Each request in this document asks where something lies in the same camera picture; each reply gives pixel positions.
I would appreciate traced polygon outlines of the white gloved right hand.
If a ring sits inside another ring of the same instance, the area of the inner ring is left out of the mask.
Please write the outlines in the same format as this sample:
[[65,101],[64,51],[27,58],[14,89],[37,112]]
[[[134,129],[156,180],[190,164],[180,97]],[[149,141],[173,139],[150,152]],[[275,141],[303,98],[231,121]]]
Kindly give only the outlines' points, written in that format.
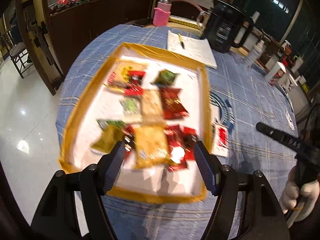
[[301,188],[295,183],[296,167],[291,168],[285,188],[281,194],[279,204],[286,214],[293,211],[287,222],[290,227],[294,222],[300,222],[308,217],[316,205],[319,197],[319,181],[315,180],[304,184]]

